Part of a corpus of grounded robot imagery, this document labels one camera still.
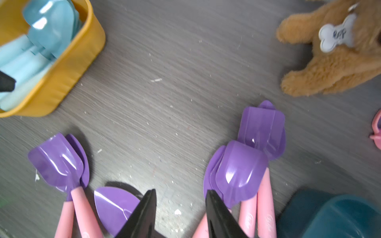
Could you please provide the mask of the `pink alarm clock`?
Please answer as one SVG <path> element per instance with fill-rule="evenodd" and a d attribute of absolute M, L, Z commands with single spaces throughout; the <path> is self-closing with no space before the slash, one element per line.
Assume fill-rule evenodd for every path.
<path fill-rule="evenodd" d="M 381 110 L 378 110 L 372 121 L 373 134 L 369 138 L 374 142 L 375 146 L 381 150 L 381 126 L 379 122 L 381 121 Z"/>

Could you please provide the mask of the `dark teal storage box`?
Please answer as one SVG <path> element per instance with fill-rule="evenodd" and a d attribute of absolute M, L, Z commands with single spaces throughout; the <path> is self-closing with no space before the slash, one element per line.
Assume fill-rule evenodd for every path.
<path fill-rule="evenodd" d="M 297 191 L 276 223 L 279 238 L 379 238 L 381 211 L 350 194 Z"/>

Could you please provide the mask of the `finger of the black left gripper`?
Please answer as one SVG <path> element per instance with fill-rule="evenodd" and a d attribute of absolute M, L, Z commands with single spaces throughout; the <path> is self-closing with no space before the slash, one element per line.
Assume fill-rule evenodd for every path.
<path fill-rule="evenodd" d="M 16 80 L 0 71 L 0 92 L 12 92 L 15 89 Z"/>

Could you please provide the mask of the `yellow plastic storage box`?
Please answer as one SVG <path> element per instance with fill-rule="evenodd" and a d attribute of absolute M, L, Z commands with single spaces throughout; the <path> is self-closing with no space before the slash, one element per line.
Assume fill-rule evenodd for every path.
<path fill-rule="evenodd" d="M 50 114 L 103 50 L 105 31 L 94 14 L 91 2 L 73 1 L 73 4 L 84 23 L 83 27 L 26 98 L 14 109 L 1 111 L 1 118 L 43 117 Z"/>

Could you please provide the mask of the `light blue dirty-handle shovel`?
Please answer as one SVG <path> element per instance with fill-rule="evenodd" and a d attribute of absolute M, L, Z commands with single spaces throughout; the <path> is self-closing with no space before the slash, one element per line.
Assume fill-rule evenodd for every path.
<path fill-rule="evenodd" d="M 41 72 L 1 99 L 1 109 L 3 111 L 10 111 L 16 108 L 45 76 L 53 64 L 53 62 L 49 63 Z"/>

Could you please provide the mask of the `brown plush dog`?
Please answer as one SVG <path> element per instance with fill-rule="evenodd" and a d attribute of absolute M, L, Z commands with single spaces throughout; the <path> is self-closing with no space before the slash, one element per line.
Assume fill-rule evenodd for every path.
<path fill-rule="evenodd" d="M 332 1 L 293 14 L 281 22 L 276 37 L 313 46 L 307 66 L 282 79 L 281 90 L 290 96 L 343 92 L 381 73 L 380 1 Z"/>

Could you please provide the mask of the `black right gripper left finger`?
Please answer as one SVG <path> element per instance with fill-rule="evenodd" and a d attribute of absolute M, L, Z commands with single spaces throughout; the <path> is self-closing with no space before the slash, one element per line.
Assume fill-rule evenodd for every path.
<path fill-rule="evenodd" d="M 148 190 L 116 238 L 151 238 L 155 230 L 156 190 Z"/>

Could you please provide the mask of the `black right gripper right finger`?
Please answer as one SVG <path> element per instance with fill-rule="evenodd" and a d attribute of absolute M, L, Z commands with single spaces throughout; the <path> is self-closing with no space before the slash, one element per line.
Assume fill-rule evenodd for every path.
<path fill-rule="evenodd" d="M 215 190 L 208 190 L 206 215 L 210 238 L 248 238 Z"/>

